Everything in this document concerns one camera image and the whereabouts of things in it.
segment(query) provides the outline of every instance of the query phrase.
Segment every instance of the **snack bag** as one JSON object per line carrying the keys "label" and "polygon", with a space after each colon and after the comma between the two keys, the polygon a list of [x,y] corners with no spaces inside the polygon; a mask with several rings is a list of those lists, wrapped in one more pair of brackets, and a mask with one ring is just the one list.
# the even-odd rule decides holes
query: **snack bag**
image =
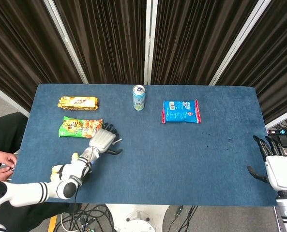
{"label": "snack bag", "polygon": [[102,127],[103,120],[83,120],[68,118],[64,116],[64,121],[58,130],[59,137],[92,138]]}
{"label": "snack bag", "polygon": [[97,110],[98,98],[96,97],[69,97],[60,98],[58,107],[64,110]]}
{"label": "snack bag", "polygon": [[166,122],[201,123],[198,101],[164,101],[162,123]]}

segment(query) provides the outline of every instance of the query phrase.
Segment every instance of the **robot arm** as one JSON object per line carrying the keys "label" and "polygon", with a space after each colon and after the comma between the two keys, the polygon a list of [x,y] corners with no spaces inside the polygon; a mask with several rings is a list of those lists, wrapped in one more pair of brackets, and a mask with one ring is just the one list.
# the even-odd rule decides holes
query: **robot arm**
{"label": "robot arm", "polygon": [[269,183],[271,187],[278,192],[276,201],[278,203],[281,218],[287,231],[287,156],[281,144],[266,136],[267,143],[253,136],[259,146],[259,150],[264,159],[267,176],[259,175],[256,171],[248,166],[249,173],[255,178],[265,183]]}
{"label": "robot arm", "polygon": [[[91,171],[91,165],[99,158],[99,154],[105,152],[119,154],[122,151],[122,149],[117,152],[108,149],[113,141],[118,139],[118,134],[112,127],[113,125],[104,124],[103,129],[99,129],[90,140],[90,147],[86,148],[78,159],[73,160],[71,164],[59,165],[59,171],[56,173],[58,179],[54,178],[54,181],[30,184],[0,181],[0,205],[9,201],[11,205],[19,207],[43,203],[50,197],[72,198],[82,185],[82,178]],[[0,225],[0,232],[5,231],[5,227]]]}

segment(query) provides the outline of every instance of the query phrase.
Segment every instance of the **black pants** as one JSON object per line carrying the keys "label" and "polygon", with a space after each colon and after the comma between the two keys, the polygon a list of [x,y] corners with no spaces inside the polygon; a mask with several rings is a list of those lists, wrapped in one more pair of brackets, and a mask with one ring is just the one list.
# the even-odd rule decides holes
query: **black pants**
{"label": "black pants", "polygon": [[[0,117],[1,151],[15,153],[20,148],[26,123],[27,118],[21,113]],[[68,203],[42,203],[13,207],[9,202],[5,202],[0,207],[0,224],[5,226],[8,232],[29,232],[43,220],[61,214],[68,208]]]}

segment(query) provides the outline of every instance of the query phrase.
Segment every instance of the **drink can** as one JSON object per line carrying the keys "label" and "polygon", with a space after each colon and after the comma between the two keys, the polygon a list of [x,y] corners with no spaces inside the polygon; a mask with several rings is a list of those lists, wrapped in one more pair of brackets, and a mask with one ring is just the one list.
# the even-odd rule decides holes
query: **drink can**
{"label": "drink can", "polygon": [[144,108],[145,89],[142,85],[133,87],[133,105],[135,110],[143,110]]}

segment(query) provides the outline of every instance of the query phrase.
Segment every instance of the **brown curtain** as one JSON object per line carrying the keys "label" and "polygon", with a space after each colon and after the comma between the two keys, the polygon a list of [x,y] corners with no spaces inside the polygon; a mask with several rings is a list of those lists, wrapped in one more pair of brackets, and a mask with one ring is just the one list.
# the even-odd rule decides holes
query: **brown curtain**
{"label": "brown curtain", "polygon": [[146,0],[55,3],[90,83],[143,83]]}
{"label": "brown curtain", "polygon": [[255,87],[266,123],[287,112],[287,1],[270,3],[217,84]]}
{"label": "brown curtain", "polygon": [[208,85],[256,0],[159,0],[151,82]]}
{"label": "brown curtain", "polygon": [[40,83],[82,83],[41,0],[0,0],[0,90],[26,110]]}

